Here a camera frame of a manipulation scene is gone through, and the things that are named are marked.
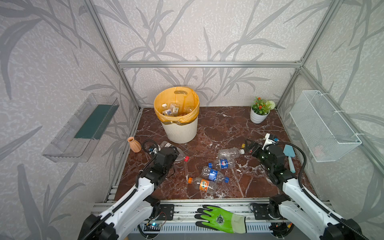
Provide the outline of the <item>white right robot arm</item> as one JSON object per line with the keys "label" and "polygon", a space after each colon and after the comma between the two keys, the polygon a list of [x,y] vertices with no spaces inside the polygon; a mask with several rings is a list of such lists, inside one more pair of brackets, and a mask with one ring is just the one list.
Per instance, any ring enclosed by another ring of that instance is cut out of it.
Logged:
{"label": "white right robot arm", "polygon": [[256,218],[287,220],[311,240],[364,240],[362,230],[353,219],[345,219],[313,195],[302,183],[306,163],[298,175],[285,167],[281,143],[262,146],[246,139],[244,150],[257,158],[270,181],[282,194],[270,198],[268,205],[253,204]]}

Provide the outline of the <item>clear bottle red white label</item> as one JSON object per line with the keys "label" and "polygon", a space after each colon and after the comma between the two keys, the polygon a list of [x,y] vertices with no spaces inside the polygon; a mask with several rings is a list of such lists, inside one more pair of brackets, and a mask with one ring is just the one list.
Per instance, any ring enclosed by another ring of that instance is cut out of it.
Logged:
{"label": "clear bottle red white label", "polygon": [[180,161],[184,161],[184,162],[188,162],[190,160],[190,157],[187,156],[187,154],[185,154],[180,148],[174,146],[173,144],[167,142],[167,141],[163,141],[161,144],[160,144],[160,149],[162,148],[176,148],[176,150],[179,152],[179,155],[178,157],[176,158],[176,162],[180,162]]}

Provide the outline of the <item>tall clear white label bottle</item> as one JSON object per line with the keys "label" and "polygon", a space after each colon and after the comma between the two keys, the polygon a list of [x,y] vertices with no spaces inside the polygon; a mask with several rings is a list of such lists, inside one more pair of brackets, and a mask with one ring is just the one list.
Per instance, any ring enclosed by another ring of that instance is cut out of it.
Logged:
{"label": "tall clear white label bottle", "polygon": [[173,116],[172,106],[166,103],[162,104],[162,114],[164,116]]}

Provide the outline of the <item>brown Nescafe coffee bottle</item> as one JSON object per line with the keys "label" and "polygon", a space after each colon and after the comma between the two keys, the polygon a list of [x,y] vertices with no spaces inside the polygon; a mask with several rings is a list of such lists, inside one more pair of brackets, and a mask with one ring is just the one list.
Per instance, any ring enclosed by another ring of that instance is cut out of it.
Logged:
{"label": "brown Nescafe coffee bottle", "polygon": [[170,110],[172,111],[172,116],[177,117],[179,115],[179,104],[176,103],[170,103]]}

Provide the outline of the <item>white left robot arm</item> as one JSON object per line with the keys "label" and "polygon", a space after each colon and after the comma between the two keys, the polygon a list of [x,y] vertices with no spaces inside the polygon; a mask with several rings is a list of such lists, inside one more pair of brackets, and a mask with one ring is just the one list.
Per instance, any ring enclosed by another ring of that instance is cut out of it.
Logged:
{"label": "white left robot arm", "polygon": [[156,215],[160,201],[151,194],[163,183],[179,156],[176,147],[163,147],[153,156],[135,185],[100,215],[89,215],[83,222],[79,240],[123,240],[144,220]]}

